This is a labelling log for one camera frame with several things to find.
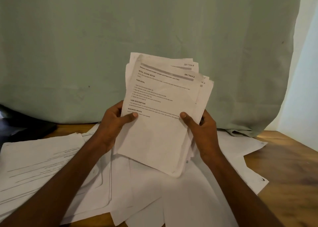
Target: wooden surface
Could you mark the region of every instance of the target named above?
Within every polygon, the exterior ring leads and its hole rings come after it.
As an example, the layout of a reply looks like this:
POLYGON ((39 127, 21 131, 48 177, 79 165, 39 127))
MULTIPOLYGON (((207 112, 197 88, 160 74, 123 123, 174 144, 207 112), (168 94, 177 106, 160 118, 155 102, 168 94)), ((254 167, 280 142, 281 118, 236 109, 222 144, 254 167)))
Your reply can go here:
MULTIPOLYGON (((93 125, 58 125, 47 137, 85 133, 93 125)), ((318 226, 318 152, 275 131, 264 131, 256 139, 268 144, 244 158, 249 168, 269 180, 259 197, 285 226, 318 226)), ((106 213, 64 226, 110 227, 114 224, 106 213)))

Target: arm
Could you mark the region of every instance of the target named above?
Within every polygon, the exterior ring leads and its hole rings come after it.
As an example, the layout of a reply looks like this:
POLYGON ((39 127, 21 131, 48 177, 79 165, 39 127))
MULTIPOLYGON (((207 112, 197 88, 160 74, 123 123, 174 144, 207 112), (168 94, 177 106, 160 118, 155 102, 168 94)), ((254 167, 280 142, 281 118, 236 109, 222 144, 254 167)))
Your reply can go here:
POLYGON ((239 226, 282 227, 282 223, 245 184, 227 161, 218 144, 216 123, 207 111, 203 124, 196 124, 186 113, 180 114, 193 133, 204 163, 220 185, 239 226))
POLYGON ((122 101, 109 108, 96 133, 28 201, 0 223, 5 226, 59 226, 68 206, 98 159, 114 145, 121 128, 137 113, 120 117, 122 101))

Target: person's left thumb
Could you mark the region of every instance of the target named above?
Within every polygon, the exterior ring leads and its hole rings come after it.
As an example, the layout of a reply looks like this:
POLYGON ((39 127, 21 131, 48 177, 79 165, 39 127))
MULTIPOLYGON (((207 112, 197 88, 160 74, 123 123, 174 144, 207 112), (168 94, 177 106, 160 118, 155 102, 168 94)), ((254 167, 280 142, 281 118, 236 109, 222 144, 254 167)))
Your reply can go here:
POLYGON ((119 119, 120 119, 121 125, 123 126, 123 125, 125 125, 126 123, 132 122, 132 121, 135 120, 137 117, 138 117, 138 113, 133 112, 133 113, 130 113, 130 114, 128 114, 128 115, 119 117, 119 119))

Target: person's right arm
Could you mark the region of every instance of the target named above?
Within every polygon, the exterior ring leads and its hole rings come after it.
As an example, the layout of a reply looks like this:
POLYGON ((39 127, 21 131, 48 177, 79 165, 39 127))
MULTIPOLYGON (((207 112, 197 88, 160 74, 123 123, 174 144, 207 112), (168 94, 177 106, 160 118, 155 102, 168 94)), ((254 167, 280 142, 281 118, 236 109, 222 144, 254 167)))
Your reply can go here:
POLYGON ((209 113, 203 113, 198 125, 186 113, 180 117, 193 133, 204 163, 212 171, 240 227, 284 226, 260 198, 246 185, 223 155, 217 139, 216 123, 209 113))

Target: gray bar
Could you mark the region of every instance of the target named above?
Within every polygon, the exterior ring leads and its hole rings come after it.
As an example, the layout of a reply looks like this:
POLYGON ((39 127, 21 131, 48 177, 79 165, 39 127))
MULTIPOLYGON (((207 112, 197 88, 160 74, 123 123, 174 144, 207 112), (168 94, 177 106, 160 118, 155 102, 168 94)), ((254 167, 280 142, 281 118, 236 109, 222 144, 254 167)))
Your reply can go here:
POLYGON ((146 65, 144 63, 140 63, 142 66, 146 67, 146 68, 150 68, 150 69, 154 69, 156 71, 159 71, 161 73, 165 73, 167 75, 170 75, 170 76, 174 76, 174 77, 178 77, 178 78, 182 78, 182 79, 185 79, 185 80, 190 80, 190 81, 193 81, 194 79, 192 78, 188 78, 188 77, 185 77, 185 76, 180 76, 180 75, 175 75, 173 73, 170 73, 170 72, 167 72, 167 71, 164 71, 164 70, 161 70, 161 69, 157 69, 155 67, 152 67, 152 66, 149 66, 149 65, 146 65))
POLYGON ((174 66, 174 65, 170 65, 172 67, 176 67, 176 68, 180 68, 180 69, 188 69, 188 70, 192 70, 192 68, 189 67, 182 67, 182 66, 174 66))

